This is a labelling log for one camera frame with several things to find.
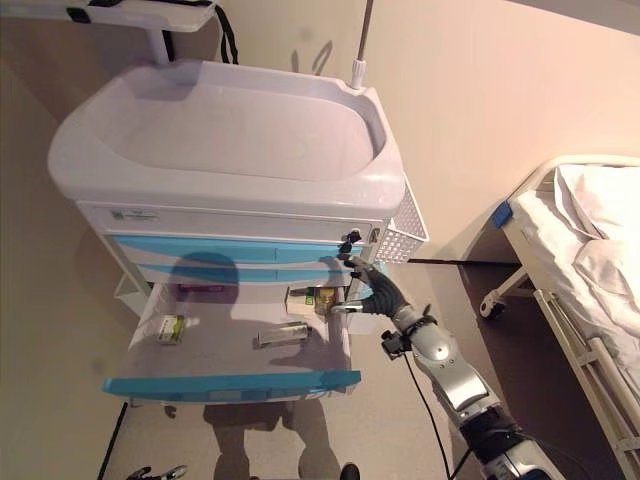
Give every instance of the tiled floor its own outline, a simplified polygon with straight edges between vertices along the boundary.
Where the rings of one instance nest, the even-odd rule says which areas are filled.
[[[508,400],[513,398],[511,410],[531,433],[573,453],[598,473],[596,478],[618,478],[557,346],[539,338],[550,332],[532,300],[516,301],[500,323],[479,327],[477,295],[498,284],[508,269],[473,267],[461,275],[455,266],[408,264],[392,267],[392,274],[416,305],[433,304],[433,314],[457,337],[465,357],[499,395],[504,390]],[[519,318],[513,318],[518,312]],[[363,381],[351,396],[275,405],[178,406],[175,418],[158,406],[129,409],[105,478],[124,479],[144,465],[162,471],[178,464],[188,465],[193,480],[247,478],[249,473],[263,479],[337,478],[338,466],[347,461],[359,465],[363,479],[444,478],[433,431],[404,362],[389,361],[380,349],[377,334],[390,325],[375,321],[374,334],[352,337],[353,363]],[[542,327],[518,328],[510,322]],[[532,361],[541,355],[544,361]],[[420,381],[453,462],[464,445],[428,382],[422,376]],[[525,390],[537,393],[525,396]],[[568,475],[575,473],[569,478],[580,478],[564,459],[558,463]],[[475,459],[459,478],[479,478]]]

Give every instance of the cable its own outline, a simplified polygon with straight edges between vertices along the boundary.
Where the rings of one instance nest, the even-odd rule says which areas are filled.
[[[218,15],[220,21],[220,28],[222,29],[222,41],[220,42],[220,56],[223,63],[229,63],[229,54],[227,53],[227,39],[229,41],[229,50],[231,50],[231,58],[234,65],[238,65],[238,49],[236,48],[236,37],[231,28],[231,23],[227,18],[227,14],[220,5],[215,6],[215,12]]]
[[[458,465],[456,465],[456,468],[453,471],[453,473],[451,474],[451,476],[449,477],[449,480],[453,480],[454,478],[456,478],[456,475],[458,475],[458,473],[460,473],[460,470],[464,466],[464,463],[467,461],[467,458],[469,458],[470,454],[471,454],[471,449],[467,448],[467,451],[464,452],[464,455],[462,456],[462,458],[458,462]]]
[[[445,472],[447,472],[447,478],[451,479],[452,477],[451,477],[451,474],[449,472],[449,461],[447,460],[447,454],[444,452],[444,447],[442,446],[442,439],[440,438],[440,432],[438,431],[438,427],[436,425],[436,420],[435,420],[435,418],[433,418],[433,412],[431,412],[431,407],[429,407],[429,404],[427,403],[427,399],[424,398],[422,390],[420,389],[420,385],[418,385],[418,380],[416,380],[416,376],[413,374],[413,369],[411,368],[411,365],[409,364],[409,359],[407,358],[407,355],[405,353],[403,353],[402,357],[404,358],[404,361],[407,364],[407,368],[409,369],[409,373],[411,374],[411,378],[413,379],[413,384],[416,386],[416,390],[418,390],[418,394],[420,395],[420,398],[422,399],[422,403],[424,403],[424,406],[426,407],[427,412],[429,413],[429,418],[431,419],[431,425],[433,426],[433,431],[436,434],[436,439],[438,440],[438,446],[440,447],[440,454],[442,455],[442,462],[444,463],[444,470],[445,470]]]

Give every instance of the hospital bed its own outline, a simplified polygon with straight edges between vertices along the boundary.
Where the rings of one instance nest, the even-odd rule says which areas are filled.
[[[634,303],[620,292],[612,294],[601,288],[595,277],[603,272],[611,274],[616,266],[632,268],[625,259],[607,257],[600,247],[623,245],[631,255],[639,250],[640,201],[634,203],[633,198],[640,197],[640,185],[636,183],[634,190],[632,184],[640,176],[640,168],[634,167],[640,167],[640,158],[575,155],[558,157],[532,173],[492,215],[492,222],[503,230],[522,266],[489,292],[480,306],[481,315],[492,318],[504,309],[505,297],[530,294],[531,290],[522,286],[528,279],[533,283],[534,297],[626,478],[640,478],[638,297]],[[588,178],[581,177],[581,172],[587,172]],[[617,179],[613,181],[615,188],[607,184],[613,179]],[[585,191],[588,193],[592,185],[593,195],[585,201]],[[589,223],[587,218],[594,204],[608,199],[628,206],[630,225],[619,219],[609,224],[618,228],[618,233],[628,234],[622,243],[612,244],[594,227],[598,223]],[[620,272],[615,273],[619,280]],[[637,282],[638,271],[631,271],[631,276],[632,282]]]

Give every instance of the bed frame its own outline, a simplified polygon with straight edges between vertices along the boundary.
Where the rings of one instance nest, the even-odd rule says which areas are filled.
[[[640,404],[623,379],[618,367],[600,338],[585,339],[565,313],[554,293],[555,283],[545,270],[513,219],[509,219],[508,202],[527,190],[553,192],[554,170],[561,164],[640,166],[629,157],[575,155],[558,157],[542,165],[503,203],[493,215],[494,223],[504,231],[522,267],[500,287],[489,292],[480,306],[480,314],[491,318],[505,306],[507,296],[531,295],[521,288],[530,279],[534,297],[549,322],[571,365],[600,426],[611,445],[627,479],[640,479]]]

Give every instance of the white shelf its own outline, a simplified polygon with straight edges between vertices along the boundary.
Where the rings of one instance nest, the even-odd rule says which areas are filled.
[[[214,15],[216,0],[208,7],[148,0],[123,0],[113,7],[90,7],[88,4],[89,0],[0,0],[0,16],[71,21],[67,8],[81,8],[92,23],[195,32]]]

